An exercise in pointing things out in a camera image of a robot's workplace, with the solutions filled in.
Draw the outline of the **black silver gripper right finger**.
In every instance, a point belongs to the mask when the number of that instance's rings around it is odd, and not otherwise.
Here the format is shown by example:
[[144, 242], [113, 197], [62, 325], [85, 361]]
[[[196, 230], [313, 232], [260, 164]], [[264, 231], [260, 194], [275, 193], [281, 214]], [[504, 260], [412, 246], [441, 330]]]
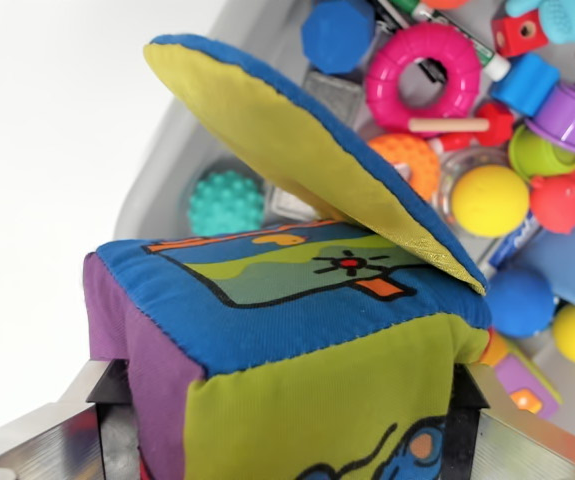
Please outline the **black silver gripper right finger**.
[[442, 479], [575, 479], [575, 435], [516, 407], [491, 367], [454, 368]]

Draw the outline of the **black silver gripper left finger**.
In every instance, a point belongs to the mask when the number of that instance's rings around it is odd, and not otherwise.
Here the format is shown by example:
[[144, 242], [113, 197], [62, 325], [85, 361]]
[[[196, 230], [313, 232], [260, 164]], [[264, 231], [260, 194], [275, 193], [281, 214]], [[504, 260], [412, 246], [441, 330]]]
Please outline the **black silver gripper left finger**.
[[122, 360], [88, 361], [55, 402], [0, 427], [0, 479], [138, 479]]

